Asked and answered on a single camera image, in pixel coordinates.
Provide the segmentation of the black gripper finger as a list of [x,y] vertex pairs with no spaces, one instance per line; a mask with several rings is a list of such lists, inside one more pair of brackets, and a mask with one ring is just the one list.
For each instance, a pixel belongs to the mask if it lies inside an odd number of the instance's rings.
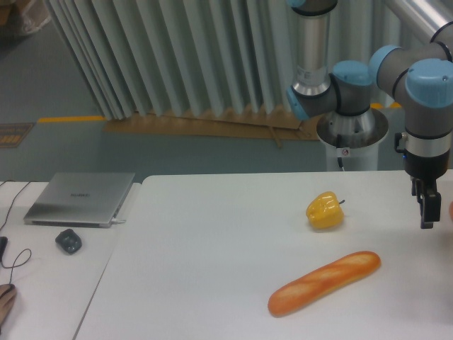
[[440,221],[442,196],[437,191],[436,181],[423,181],[412,178],[412,196],[420,206],[420,228],[432,229],[435,222]]

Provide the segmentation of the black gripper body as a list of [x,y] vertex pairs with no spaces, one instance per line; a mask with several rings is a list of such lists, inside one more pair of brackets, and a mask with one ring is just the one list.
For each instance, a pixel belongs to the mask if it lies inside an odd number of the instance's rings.
[[447,152],[435,157],[421,157],[406,151],[403,160],[406,173],[422,181],[437,180],[448,169]]

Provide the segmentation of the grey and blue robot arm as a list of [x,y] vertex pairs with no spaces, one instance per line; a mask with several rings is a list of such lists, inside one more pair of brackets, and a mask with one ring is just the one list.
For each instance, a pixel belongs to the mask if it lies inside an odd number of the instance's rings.
[[405,130],[396,134],[394,149],[411,178],[420,226],[430,229],[440,219],[436,181],[447,170],[452,143],[452,13],[439,1],[388,1],[425,45],[415,50],[387,45],[367,64],[339,62],[328,72],[329,15],[336,5],[289,2],[302,34],[297,73],[287,89],[292,112],[300,120],[329,114],[329,128],[319,129],[319,137],[338,149],[362,147],[378,141],[370,89],[377,86],[392,97],[405,113]]

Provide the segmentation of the person's hand on mouse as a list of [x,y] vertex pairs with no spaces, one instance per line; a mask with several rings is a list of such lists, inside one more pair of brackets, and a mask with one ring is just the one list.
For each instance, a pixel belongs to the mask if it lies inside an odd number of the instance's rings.
[[3,284],[0,293],[0,323],[3,324],[15,303],[17,290],[14,284]]

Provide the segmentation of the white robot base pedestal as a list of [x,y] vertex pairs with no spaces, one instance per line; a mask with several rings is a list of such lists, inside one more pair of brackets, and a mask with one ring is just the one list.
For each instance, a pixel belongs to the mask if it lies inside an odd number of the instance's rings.
[[318,121],[316,133],[326,150],[327,170],[376,170],[379,144],[388,131],[387,118],[374,108],[356,116],[326,114]]

